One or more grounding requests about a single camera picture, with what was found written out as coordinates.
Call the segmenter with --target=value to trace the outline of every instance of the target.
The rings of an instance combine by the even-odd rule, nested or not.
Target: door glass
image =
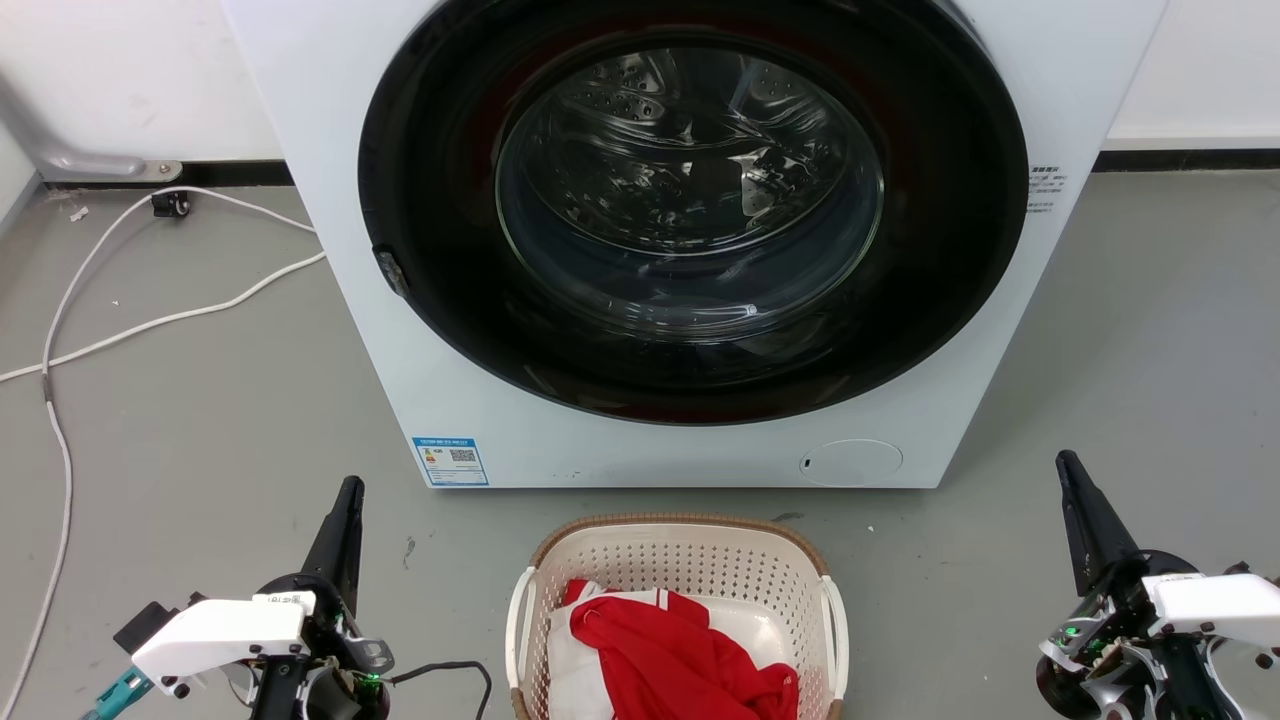
[[[882,187],[867,132],[814,82],[737,51],[671,47],[588,67],[536,99],[495,190],[524,272],[572,318],[794,359],[831,342],[803,320],[868,250]],[[788,364],[777,360],[760,365]]]

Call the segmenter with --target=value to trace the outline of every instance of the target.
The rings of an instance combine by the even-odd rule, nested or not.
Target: laundry basket
[[[800,678],[799,720],[840,717],[849,626],[818,551],[776,523],[695,514],[585,518],[550,534],[520,577],[507,611],[507,680],[520,720],[548,720],[547,635],[568,580],[620,591],[654,587],[708,607],[712,626],[756,665],[787,662]]]

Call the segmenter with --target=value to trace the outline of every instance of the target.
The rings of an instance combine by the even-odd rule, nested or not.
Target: black baseboard
[[[1280,168],[1280,147],[1240,150],[1105,150],[1094,173],[1166,173],[1180,170],[1271,170]]]
[[[74,182],[45,183],[51,190],[159,190],[168,184],[195,187],[292,186],[284,160],[183,163],[182,174],[168,183]]]

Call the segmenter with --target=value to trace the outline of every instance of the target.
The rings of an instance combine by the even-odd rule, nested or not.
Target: white fabric
[[[547,714],[550,720],[612,720],[613,703],[604,688],[600,653],[586,647],[570,632],[568,619],[579,605],[604,593],[596,583],[588,583],[572,603],[552,612],[552,629],[547,635],[547,664],[550,684],[547,689]],[[613,597],[667,607],[667,591],[611,593]]]

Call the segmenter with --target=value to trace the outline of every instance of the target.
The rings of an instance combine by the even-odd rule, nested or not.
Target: teal connector
[[[137,667],[120,675],[105,693],[97,696],[96,707],[82,716],[82,720],[115,720],[124,708],[142,700],[155,683],[147,679]]]

